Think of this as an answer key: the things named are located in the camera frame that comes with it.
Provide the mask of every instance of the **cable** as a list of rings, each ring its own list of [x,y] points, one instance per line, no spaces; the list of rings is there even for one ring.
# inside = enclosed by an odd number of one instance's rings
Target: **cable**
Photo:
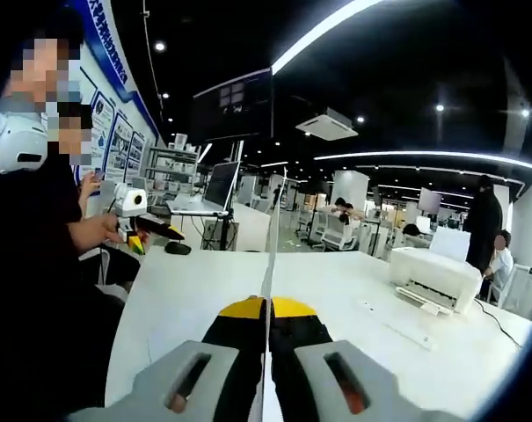
[[[230,239],[230,243],[227,246],[227,251],[230,249],[230,246],[232,246],[232,244],[234,243],[234,240],[237,238],[237,235],[238,235],[237,224],[234,221],[234,219],[232,220],[232,222],[230,224],[232,224],[234,226],[234,236]]]
[[[109,206],[109,208],[107,209],[107,213],[109,214],[111,212],[111,208],[113,208],[113,205],[115,204],[115,200],[117,198],[113,198],[113,200],[111,201],[111,205]]]
[[[502,331],[504,334],[506,334],[507,337],[510,338],[510,339],[514,342],[514,344],[515,344],[516,346],[518,346],[518,348],[521,349],[521,345],[520,345],[520,343],[518,343],[517,341],[515,341],[514,338],[508,333],[508,331],[504,330],[504,327],[502,327],[502,324],[500,323],[500,321],[499,321],[499,320],[498,320],[493,314],[491,314],[490,312],[486,312],[486,311],[485,311],[485,307],[483,306],[483,304],[482,304],[481,302],[479,302],[477,299],[473,299],[473,300],[478,304],[478,306],[480,306],[480,309],[482,309],[483,312],[484,312],[486,315],[492,317],[492,319],[493,319],[494,321],[496,321],[496,324],[498,324],[498,327],[500,328],[500,331]]]

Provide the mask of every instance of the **television screen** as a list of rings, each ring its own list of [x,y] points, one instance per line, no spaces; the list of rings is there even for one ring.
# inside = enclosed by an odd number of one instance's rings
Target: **television screen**
[[[232,79],[193,96],[191,144],[273,137],[271,69]]]
[[[418,209],[426,211],[429,214],[438,214],[440,211],[441,194],[422,188],[420,192],[420,199],[418,201]]]

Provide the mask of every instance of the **white desk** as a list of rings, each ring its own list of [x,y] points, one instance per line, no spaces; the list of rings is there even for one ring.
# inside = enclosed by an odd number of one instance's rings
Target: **white desk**
[[[266,263],[265,253],[192,251],[179,257],[151,248],[113,343],[106,404],[130,392],[135,375],[150,364],[155,336],[163,349],[200,340],[220,309],[259,292]],[[387,263],[356,251],[278,253],[273,295],[316,309],[334,340],[348,339],[393,372],[401,393],[418,406],[469,417],[515,362],[516,347],[476,303],[466,316],[431,316],[397,297],[387,272]],[[525,342],[530,321],[485,308]],[[436,347],[428,351],[383,324],[381,316],[416,327]],[[269,370],[266,376],[264,420],[281,421]]]

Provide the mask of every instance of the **ceiling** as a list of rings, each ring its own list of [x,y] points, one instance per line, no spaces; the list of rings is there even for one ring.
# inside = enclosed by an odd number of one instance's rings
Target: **ceiling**
[[[168,142],[172,133],[189,134],[193,94],[270,66],[349,0],[146,3],[149,43],[162,40],[167,46],[163,53],[151,50],[158,90],[170,94],[163,108],[150,72],[142,1],[113,1],[112,7],[136,84]],[[244,145],[243,164],[265,175],[282,167],[260,165],[287,161],[291,178],[329,181],[346,167],[381,185],[471,196],[477,177],[468,172],[475,171],[506,178],[498,183],[510,186],[513,198],[522,184],[510,180],[532,182],[530,169],[451,157],[314,160],[365,151],[446,150],[532,163],[532,11],[525,0],[509,9],[486,1],[381,2],[334,27],[282,69],[274,77],[274,96],[274,138]],[[437,104],[444,105],[443,113],[436,112]],[[324,106],[353,119],[359,135],[327,142],[295,129]],[[522,107],[531,111],[527,119]],[[222,161],[230,147],[217,143],[204,163]],[[412,196],[396,188],[382,192],[392,199]],[[463,197],[446,198],[459,207],[470,204]]]

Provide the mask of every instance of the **white chair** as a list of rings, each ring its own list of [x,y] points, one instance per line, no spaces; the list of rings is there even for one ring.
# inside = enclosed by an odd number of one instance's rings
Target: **white chair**
[[[532,321],[532,274],[528,266],[514,265],[504,287],[492,283],[487,301],[492,291],[498,294],[498,307]]]
[[[312,213],[308,209],[301,209],[297,215],[298,228],[296,230],[297,237],[309,235],[309,223],[312,218]]]
[[[330,249],[350,251],[357,244],[357,236],[351,235],[351,226],[346,226],[336,215],[326,215],[327,225],[321,242]]]

